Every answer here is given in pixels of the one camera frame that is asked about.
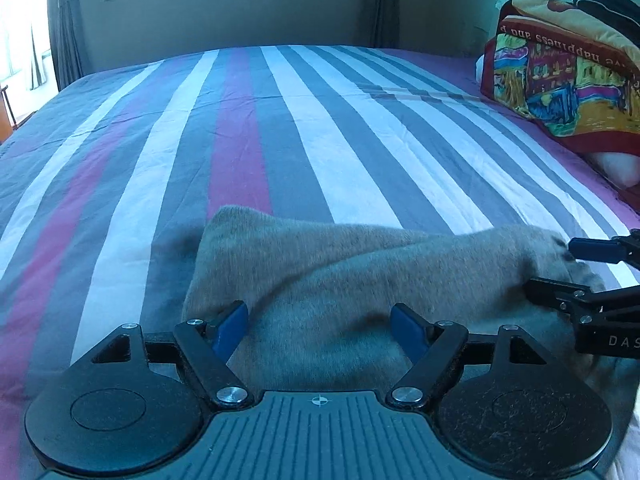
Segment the striped bed sheet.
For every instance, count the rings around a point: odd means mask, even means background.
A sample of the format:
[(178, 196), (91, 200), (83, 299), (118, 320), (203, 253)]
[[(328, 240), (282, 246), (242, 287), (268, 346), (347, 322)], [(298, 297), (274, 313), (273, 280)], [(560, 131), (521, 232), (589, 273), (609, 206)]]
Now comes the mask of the striped bed sheet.
[(1, 148), (1, 474), (33, 479), (32, 398), (120, 324), (178, 321), (206, 221), (565, 237), (638, 226), (612, 185), (480, 93), (470, 58), (249, 47), (96, 73)]

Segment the dark blue right curtain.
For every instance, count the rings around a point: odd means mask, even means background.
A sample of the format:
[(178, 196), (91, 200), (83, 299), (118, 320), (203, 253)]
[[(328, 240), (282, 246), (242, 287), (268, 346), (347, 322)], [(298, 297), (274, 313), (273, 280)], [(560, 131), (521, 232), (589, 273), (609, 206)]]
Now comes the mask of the dark blue right curtain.
[(372, 48), (398, 47), (399, 0), (367, 0), (369, 44)]

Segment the white pillow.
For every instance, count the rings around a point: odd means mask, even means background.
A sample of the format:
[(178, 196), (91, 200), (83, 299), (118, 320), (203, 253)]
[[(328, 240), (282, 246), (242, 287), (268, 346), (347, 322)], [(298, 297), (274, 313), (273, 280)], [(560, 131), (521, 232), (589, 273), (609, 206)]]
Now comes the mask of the white pillow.
[(640, 182), (640, 158), (636, 155), (599, 152), (587, 154), (586, 161), (616, 188), (628, 190)]

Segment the wooden chair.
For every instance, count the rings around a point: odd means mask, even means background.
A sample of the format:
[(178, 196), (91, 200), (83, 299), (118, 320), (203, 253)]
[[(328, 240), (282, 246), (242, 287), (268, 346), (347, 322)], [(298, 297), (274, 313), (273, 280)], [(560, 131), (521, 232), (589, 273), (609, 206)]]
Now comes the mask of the wooden chair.
[(8, 86), (6, 84), (2, 84), (1, 86), (1, 101), (4, 109), (4, 116), (6, 116), (6, 123), (12, 131), (15, 131), (17, 128), (17, 122), (9, 100)]

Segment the dark blue left curtain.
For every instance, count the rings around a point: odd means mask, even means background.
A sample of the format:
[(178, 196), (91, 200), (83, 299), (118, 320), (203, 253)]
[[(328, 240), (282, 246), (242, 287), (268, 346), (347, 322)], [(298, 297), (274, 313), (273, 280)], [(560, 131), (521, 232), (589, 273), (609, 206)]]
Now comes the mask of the dark blue left curtain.
[(90, 72), (79, 0), (47, 0), (55, 81), (62, 91)]

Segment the colourful folded blanket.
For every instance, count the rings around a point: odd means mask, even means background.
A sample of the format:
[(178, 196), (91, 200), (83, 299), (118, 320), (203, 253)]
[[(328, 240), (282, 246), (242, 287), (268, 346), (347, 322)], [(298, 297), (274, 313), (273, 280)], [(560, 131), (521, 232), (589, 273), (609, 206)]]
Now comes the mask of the colourful folded blanket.
[(480, 90), (577, 154), (639, 153), (639, 43), (562, 0), (508, 0)]

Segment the dark blue curtain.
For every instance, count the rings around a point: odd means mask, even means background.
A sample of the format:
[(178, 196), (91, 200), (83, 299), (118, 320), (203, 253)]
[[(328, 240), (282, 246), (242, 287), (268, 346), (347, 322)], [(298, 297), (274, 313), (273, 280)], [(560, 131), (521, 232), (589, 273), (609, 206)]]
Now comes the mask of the dark blue curtain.
[(79, 0), (47, 0), (55, 81), (62, 91), (90, 72)]
[(367, 0), (369, 44), (372, 48), (398, 47), (399, 0)]

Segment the grey sweatpants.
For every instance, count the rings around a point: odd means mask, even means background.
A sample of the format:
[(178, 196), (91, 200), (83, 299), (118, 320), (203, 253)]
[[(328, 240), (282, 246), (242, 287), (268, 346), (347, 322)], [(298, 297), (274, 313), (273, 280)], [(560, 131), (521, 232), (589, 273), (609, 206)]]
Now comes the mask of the grey sweatpants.
[(247, 304), (250, 330), (231, 367), (254, 390), (390, 388), (409, 367), (388, 325), (398, 302), (473, 332), (514, 323), (612, 412), (631, 411), (638, 364), (577, 354), (570, 323), (525, 299), (534, 276), (603, 286), (559, 234), (536, 226), (436, 235), (227, 206), (206, 226), (182, 315), (210, 320), (235, 300)]

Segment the black garment on blanket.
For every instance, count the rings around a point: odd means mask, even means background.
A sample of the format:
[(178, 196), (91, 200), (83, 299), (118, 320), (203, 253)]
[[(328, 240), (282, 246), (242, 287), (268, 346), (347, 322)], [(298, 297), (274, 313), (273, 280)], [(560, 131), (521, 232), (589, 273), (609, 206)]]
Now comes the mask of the black garment on blanket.
[(631, 0), (573, 0), (574, 6), (640, 46), (640, 8)]

